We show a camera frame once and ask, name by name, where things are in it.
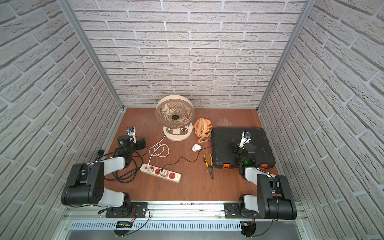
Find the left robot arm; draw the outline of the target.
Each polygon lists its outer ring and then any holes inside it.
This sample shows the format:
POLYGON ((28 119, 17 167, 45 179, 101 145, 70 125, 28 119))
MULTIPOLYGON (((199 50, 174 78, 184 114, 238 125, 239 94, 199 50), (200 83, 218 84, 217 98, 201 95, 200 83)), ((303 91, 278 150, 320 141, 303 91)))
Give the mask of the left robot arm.
POLYGON ((105 182, 132 182, 141 168, 133 159, 134 154, 143 164, 143 156, 138 151, 146 147, 145 138, 136 140, 133 135, 123 135, 118 137, 118 147, 109 153, 111 158, 103 160, 105 154, 100 151, 94 162, 73 165, 61 195, 62 204, 75 208, 92 205, 104 208, 128 206, 129 195, 107 189, 105 182))

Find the beige red power strip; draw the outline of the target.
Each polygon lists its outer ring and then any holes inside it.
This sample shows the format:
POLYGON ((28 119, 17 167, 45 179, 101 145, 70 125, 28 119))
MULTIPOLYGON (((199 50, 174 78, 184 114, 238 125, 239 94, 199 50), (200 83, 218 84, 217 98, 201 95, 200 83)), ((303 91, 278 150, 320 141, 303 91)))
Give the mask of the beige red power strip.
POLYGON ((142 166, 140 167, 140 171, 144 174, 148 174, 150 176, 154 176, 163 180, 168 180, 174 183, 179 183, 182 178, 182 175, 179 173, 151 166, 148 164, 142 164, 142 166))

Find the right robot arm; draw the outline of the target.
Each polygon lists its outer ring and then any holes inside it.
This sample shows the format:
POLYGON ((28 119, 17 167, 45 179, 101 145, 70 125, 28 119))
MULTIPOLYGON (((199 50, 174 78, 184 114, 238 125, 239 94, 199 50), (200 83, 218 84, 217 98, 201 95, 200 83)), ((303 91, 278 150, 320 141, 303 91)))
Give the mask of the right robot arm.
POLYGON ((251 143, 249 137, 239 144, 231 139, 230 148, 237 154, 240 176, 257 186, 256 195, 241 196, 240 208, 258 213, 262 219, 295 220, 297 209, 287 177, 266 171, 275 165, 267 149, 251 143))

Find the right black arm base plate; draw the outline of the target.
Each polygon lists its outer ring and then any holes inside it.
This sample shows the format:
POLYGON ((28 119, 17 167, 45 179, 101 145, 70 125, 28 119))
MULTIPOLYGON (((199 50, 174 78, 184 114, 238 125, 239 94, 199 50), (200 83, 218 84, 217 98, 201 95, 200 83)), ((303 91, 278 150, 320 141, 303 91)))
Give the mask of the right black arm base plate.
POLYGON ((226 219, 253 219, 259 217, 258 212, 247 210, 238 203, 224 203, 224 213, 226 219))

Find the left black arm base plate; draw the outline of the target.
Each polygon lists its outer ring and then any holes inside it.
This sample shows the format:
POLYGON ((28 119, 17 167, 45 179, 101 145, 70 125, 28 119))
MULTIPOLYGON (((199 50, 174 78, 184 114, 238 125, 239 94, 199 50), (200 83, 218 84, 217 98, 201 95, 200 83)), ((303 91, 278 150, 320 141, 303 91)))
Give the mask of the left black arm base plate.
POLYGON ((145 218, 147 202, 131 202, 118 208, 108 208, 106 218, 145 218))

